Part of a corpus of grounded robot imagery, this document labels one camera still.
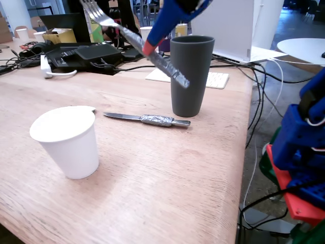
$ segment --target white laptop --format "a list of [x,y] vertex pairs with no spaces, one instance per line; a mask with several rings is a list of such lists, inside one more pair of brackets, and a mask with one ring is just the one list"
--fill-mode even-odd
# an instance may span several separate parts
[[254,19],[254,0],[214,0],[191,22],[192,33],[214,37],[213,54],[239,63],[262,62],[285,56],[284,53],[252,45],[257,13]]

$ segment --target knife handle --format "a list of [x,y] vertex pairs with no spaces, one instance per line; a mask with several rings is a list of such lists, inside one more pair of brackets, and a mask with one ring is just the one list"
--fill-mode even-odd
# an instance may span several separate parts
[[191,125],[191,121],[174,119],[172,121],[172,125],[174,125],[174,126],[182,126],[182,127],[189,127]]
[[153,125],[153,126],[163,126],[163,127],[170,127],[170,126],[182,126],[188,127],[191,122],[186,120],[178,120],[171,117],[164,117],[159,115],[143,115],[140,118],[142,123]]

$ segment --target wooden table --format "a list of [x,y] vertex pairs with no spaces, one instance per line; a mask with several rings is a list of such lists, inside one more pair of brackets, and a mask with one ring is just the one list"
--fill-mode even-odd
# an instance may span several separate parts
[[[212,69],[229,82],[206,89],[188,129],[102,116],[178,118],[170,84],[144,79],[151,70],[44,79],[37,67],[0,77],[2,225],[32,244],[234,243],[252,83],[237,69]],[[66,178],[29,136],[41,114],[70,105],[97,109],[100,166],[82,180]]]
[[296,63],[308,63],[316,65],[291,65],[306,70],[308,72],[317,74],[325,66],[325,58],[321,55],[325,52],[325,39],[318,38],[296,38],[279,42],[277,51],[288,54],[280,59]]

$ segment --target monitor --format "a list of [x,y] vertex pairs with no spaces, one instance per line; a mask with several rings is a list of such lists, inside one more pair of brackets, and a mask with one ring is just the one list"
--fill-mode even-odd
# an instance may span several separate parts
[[48,29],[71,28],[77,42],[91,42],[86,18],[82,13],[57,14],[40,16],[42,22]]

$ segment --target gray floor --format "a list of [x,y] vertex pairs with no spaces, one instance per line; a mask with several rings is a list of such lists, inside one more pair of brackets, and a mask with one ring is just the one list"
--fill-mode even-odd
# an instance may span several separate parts
[[[272,49],[276,48],[278,42],[292,39],[292,38],[325,38],[325,23],[320,22],[303,22],[302,15],[297,12],[293,12],[292,10],[282,10],[278,29],[276,35],[273,40]],[[295,68],[289,64],[280,63],[283,72],[284,79],[286,81],[298,81],[305,78],[312,77],[313,74],[308,73],[306,71]],[[280,77],[279,68],[272,62],[268,62],[266,66],[267,72]],[[291,103],[298,103],[299,91],[306,83],[300,84],[284,84],[281,98],[278,102],[279,111],[284,114],[288,105]],[[276,100],[281,83],[272,79],[267,79],[266,85],[266,94],[273,101]],[[258,93],[257,87],[253,89],[252,95],[252,104],[251,104],[251,115],[250,122],[254,116],[255,110],[258,105]],[[269,114],[272,105],[269,102],[265,102],[265,108],[263,111],[263,115],[261,118],[261,122],[265,119],[265,117]],[[268,120],[263,124],[261,129],[255,133],[256,135],[256,147],[257,147],[257,169],[252,181],[250,191],[247,196],[246,205],[249,202],[253,202],[254,200],[265,196],[268,193],[273,193],[277,189],[273,183],[271,183],[259,170],[258,162],[262,155],[263,146],[268,143],[275,132],[275,130],[280,126],[281,117],[274,111]],[[254,147],[254,137],[250,143],[249,148],[246,150],[245,154],[245,164],[243,171],[243,182],[242,182],[242,193],[241,193],[241,202],[243,201],[243,196],[246,192],[252,171],[255,162],[255,147]],[[255,209],[260,210],[266,214],[272,214],[274,216],[280,216],[285,211],[285,203],[273,203],[270,200],[264,203],[259,204],[255,207]],[[292,221],[289,216],[286,218],[287,221]]]

